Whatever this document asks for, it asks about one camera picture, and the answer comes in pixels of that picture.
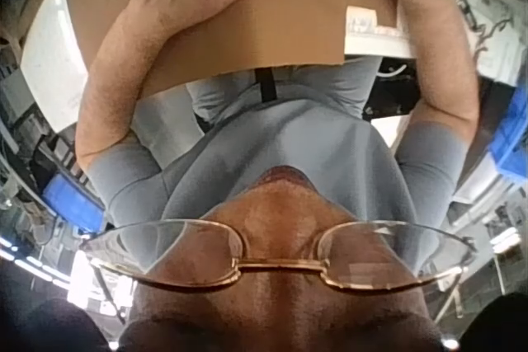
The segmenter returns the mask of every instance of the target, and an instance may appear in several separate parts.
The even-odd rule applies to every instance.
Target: person
[[[361,119],[380,65],[364,57],[282,68],[277,100],[267,103],[247,73],[190,84],[195,113],[213,128],[160,168],[130,130],[142,81],[166,40],[236,1],[130,0],[104,39],[76,151],[115,225],[202,219],[236,230],[250,257],[270,260],[311,258],[322,233],[349,222],[440,227],[479,121],[478,80],[455,0],[400,0],[422,99],[395,155]],[[149,235],[134,238],[146,249],[135,252],[140,259]],[[342,243],[360,256],[386,255],[374,238]],[[217,260],[208,243],[184,245],[172,250]],[[162,260],[152,271],[181,269]],[[211,293],[141,285],[134,302],[123,350],[441,350],[419,288],[359,296],[307,274],[262,271]]]

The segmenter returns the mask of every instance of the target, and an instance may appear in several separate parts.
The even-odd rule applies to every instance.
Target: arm
[[[76,136],[79,166],[128,139],[141,85],[165,42],[237,0],[130,0],[104,39],[82,98]]]
[[[400,1],[417,52],[422,92],[411,123],[443,124],[471,143],[479,122],[479,85],[456,2]]]

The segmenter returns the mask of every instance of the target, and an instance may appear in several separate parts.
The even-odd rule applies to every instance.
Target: brown cardboard
[[[79,48],[89,67],[129,0],[68,0]],[[374,9],[396,26],[397,0],[242,0],[213,20],[167,42],[143,96],[238,70],[344,60],[347,6]]]

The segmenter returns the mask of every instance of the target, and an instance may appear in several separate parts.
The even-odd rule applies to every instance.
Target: blue container
[[[44,191],[44,201],[60,217],[86,232],[100,232],[103,211],[64,176],[56,175]]]
[[[508,108],[506,117],[499,125],[489,151],[497,164],[497,170],[505,177],[515,182],[526,182],[527,172],[527,147],[526,134],[528,134],[527,102],[528,91],[526,84],[519,87]]]

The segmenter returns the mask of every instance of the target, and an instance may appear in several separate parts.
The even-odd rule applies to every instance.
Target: shirt sleeve
[[[396,161],[403,173],[419,224],[438,228],[444,221],[469,146],[437,123],[409,126]]]
[[[162,170],[139,143],[108,149],[87,175],[117,227],[161,219],[168,202]]]

